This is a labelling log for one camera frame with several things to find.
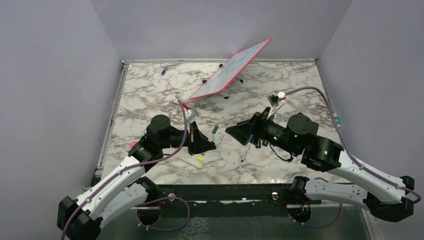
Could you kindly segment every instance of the marker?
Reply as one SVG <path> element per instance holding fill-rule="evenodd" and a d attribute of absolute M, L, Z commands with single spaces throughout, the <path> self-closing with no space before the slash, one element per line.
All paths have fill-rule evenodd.
<path fill-rule="evenodd" d="M 193 166 L 193 167 L 195 167 L 195 168 L 197 168 L 197 169 L 202 169 L 202 168 L 203 168 L 201 165 L 196 164 L 196 163 L 194 163 L 194 162 L 192 162 L 192 161 L 190 161 L 190 160 L 187 160 L 187 159 L 185 159 L 185 158 L 180 157 L 179 159 L 181 159 L 181 161 L 183 161 L 184 163 L 186 163 L 186 164 L 188 164 L 188 165 L 190 165 L 190 166 Z"/>
<path fill-rule="evenodd" d="M 160 74 L 160 75 L 165 75 L 165 73 L 167 72 L 167 70 L 168 70 L 168 67 L 166 66 L 166 67 L 164 67 L 163 68 L 163 70 L 162 70 L 162 73 Z"/>
<path fill-rule="evenodd" d="M 246 150 L 244 150 L 244 154 L 241 157 L 241 162 L 244 162 L 246 160 L 246 156 L 248 155 L 249 148 L 251 147 L 254 140 L 255 140 L 255 137 L 253 135 L 250 135 L 249 143 L 247 144 Z"/>
<path fill-rule="evenodd" d="M 212 133 L 209 135 L 209 138 L 207 139 L 209 142 L 212 142 L 214 140 L 215 134 L 217 133 L 218 128 L 219 128 L 219 126 L 218 126 L 218 124 L 216 124 L 215 127 L 212 130 Z"/>

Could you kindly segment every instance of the pen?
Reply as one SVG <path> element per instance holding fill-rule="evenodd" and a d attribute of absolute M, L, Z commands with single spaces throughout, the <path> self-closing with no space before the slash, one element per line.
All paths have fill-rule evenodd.
<path fill-rule="evenodd" d="M 244 160 L 246 159 L 246 156 L 248 155 L 249 148 L 251 147 L 251 145 L 254 142 L 254 140 L 255 140 L 254 136 L 253 135 L 250 135 L 249 143 L 247 144 L 246 150 L 244 150 L 244 154 L 241 157 L 241 162 L 244 162 Z"/>

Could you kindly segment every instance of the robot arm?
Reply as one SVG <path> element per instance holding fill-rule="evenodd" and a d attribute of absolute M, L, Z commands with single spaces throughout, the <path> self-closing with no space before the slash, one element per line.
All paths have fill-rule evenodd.
<path fill-rule="evenodd" d="M 183 146 L 188 148 L 190 154 L 215 150 L 215 143 L 208 141 L 196 125 L 197 111 L 189 109 L 188 112 L 190 133 L 187 137 L 184 137 L 184 130 L 171 126 L 167 116 L 153 117 L 146 128 L 146 134 L 111 173 L 75 199 L 67 196 L 59 203 L 59 229 L 63 231 L 70 219 L 65 229 L 69 239 L 96 239 L 101 229 L 115 217 L 144 203 L 149 197 L 157 198 L 155 193 L 151 194 L 152 190 L 157 189 L 157 185 L 142 176 L 157 160 L 164 157 L 162 149 Z"/>
<path fill-rule="evenodd" d="M 286 127 L 276 124 L 273 114 L 281 108 L 280 102 L 285 99 L 285 94 L 272 92 L 268 99 L 272 108 L 256 112 L 251 119 L 228 127 L 225 132 L 242 145 L 246 145 L 253 135 L 256 146 L 260 147 L 262 141 L 262 144 L 277 146 L 293 156 L 303 154 L 301 163 L 308 168 L 328 172 L 356 184 L 327 183 L 297 176 L 292 184 L 293 195 L 303 202 L 330 200 L 355 205 L 390 222 L 398 222 L 413 214 L 414 203 L 405 197 L 407 192 L 404 190 L 414 189 L 413 178 L 391 176 L 356 159 L 359 166 L 341 145 L 317 135 L 319 125 L 302 113 L 291 116 Z"/>

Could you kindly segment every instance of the whiteboard stand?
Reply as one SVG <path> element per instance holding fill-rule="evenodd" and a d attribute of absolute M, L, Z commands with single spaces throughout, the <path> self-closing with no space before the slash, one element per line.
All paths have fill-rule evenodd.
<path fill-rule="evenodd" d="M 237 86 L 235 86 L 235 88 L 234 88 L 234 90 L 228 95 L 228 96 L 224 96 L 224 95 L 222 95 L 221 93 L 218 93 L 221 97 L 223 97 L 224 99 L 229 99 L 230 98 L 230 96 L 231 96 L 231 94 L 233 94 L 238 88 L 239 88 L 239 86 L 243 83 L 243 79 L 240 79 L 240 78 L 238 78 L 238 77 L 235 77 L 234 79 L 236 79 L 236 80 L 238 80 L 238 81 L 240 81 L 238 84 L 237 84 Z"/>

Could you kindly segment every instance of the screw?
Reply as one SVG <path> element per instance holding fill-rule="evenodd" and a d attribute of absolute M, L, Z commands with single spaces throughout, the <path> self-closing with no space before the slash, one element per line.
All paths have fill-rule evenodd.
<path fill-rule="evenodd" d="M 168 195 L 168 197 L 170 197 L 170 201 L 173 202 L 175 201 L 175 194 L 173 194 L 172 192 Z"/>
<path fill-rule="evenodd" d="M 275 191 L 275 192 L 273 192 L 273 193 L 271 194 L 271 196 L 272 196 L 272 199 L 273 199 L 273 200 L 277 200 L 277 199 L 280 197 L 276 191 Z"/>

